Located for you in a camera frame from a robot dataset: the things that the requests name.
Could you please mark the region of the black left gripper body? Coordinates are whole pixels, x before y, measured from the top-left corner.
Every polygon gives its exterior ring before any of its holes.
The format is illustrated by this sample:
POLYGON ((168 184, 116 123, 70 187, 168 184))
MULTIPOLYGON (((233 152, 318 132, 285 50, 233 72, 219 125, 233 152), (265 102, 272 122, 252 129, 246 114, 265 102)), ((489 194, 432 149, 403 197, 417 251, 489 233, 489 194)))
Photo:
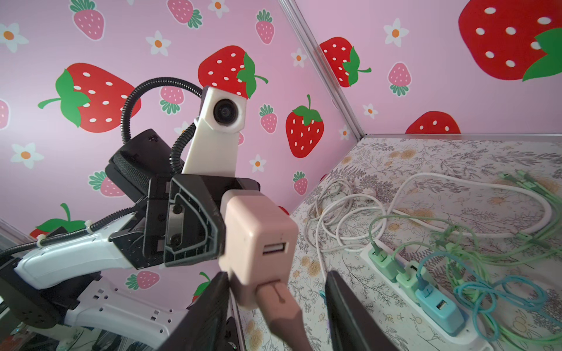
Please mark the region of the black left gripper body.
POLYGON ((163 264, 192 266, 224 252, 222 197, 231 190, 259 190, 250 178, 177 174, 155 176, 137 203, 132 222, 110 236, 136 269, 163 264))

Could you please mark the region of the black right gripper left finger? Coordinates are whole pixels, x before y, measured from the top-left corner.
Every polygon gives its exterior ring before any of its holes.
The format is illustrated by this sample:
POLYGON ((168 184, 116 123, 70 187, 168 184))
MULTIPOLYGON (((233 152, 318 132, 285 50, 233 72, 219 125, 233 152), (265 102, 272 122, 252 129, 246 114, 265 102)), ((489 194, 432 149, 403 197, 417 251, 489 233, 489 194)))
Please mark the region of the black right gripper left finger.
POLYGON ((221 271, 159 350, 220 350, 225 341, 229 297, 228 274, 221 271))

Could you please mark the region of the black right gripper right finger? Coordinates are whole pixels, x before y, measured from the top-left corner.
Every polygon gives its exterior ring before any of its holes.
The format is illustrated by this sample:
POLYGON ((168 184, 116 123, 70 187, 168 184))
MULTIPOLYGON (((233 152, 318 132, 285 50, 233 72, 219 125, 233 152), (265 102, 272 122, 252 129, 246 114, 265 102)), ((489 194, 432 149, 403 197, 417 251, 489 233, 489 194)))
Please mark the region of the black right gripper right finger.
POLYGON ((326 275, 326 306, 334 350, 396 350, 337 271, 326 275))

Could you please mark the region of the light green charger plug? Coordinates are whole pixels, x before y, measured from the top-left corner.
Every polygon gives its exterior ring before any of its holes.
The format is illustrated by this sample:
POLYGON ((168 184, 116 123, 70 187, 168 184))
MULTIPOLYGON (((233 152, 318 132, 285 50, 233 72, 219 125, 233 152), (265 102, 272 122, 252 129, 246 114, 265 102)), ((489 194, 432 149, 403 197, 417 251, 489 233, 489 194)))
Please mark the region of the light green charger plug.
POLYGON ((391 282, 396 282, 400 265, 382 248, 373 245, 368 254, 375 267, 391 282))

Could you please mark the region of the pink charger plug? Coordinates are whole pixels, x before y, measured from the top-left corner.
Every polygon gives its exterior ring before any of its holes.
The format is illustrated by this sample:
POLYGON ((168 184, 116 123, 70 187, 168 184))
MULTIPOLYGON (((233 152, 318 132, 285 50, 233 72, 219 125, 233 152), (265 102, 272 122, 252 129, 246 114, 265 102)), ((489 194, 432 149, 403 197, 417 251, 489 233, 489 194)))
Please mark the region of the pink charger plug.
POLYGON ((225 248, 218 259, 239 307, 258 307, 256 291, 272 282, 288 282, 299 227, 258 190, 229 190, 221 200, 225 248))

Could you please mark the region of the teal charger plug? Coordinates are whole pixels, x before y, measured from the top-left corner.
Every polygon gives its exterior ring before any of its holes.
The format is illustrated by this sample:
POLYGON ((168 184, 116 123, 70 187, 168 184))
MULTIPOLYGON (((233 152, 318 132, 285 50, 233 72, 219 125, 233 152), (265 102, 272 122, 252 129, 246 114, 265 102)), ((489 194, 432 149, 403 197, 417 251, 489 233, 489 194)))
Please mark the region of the teal charger plug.
POLYGON ((459 307, 438 288, 427 285, 418 289, 416 296, 422 310, 447 334, 455 336, 464 327, 465 318, 459 307))

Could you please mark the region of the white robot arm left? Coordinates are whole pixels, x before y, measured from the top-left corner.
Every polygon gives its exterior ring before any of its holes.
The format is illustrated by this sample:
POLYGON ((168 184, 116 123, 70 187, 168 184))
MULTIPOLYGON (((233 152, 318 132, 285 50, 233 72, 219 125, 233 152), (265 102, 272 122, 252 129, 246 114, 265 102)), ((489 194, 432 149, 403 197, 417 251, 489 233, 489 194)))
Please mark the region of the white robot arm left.
POLYGON ((236 178, 240 134, 199 125, 174 146, 153 130, 110 159, 111 178, 136 202, 74 233, 50 235, 21 259, 1 253, 1 292, 17 317, 36 328, 100 328, 156 350, 216 350, 229 299, 241 307, 255 294, 222 266, 191 307, 145 302, 102 278, 107 269, 224 263, 240 232, 227 205, 259 193, 236 178))

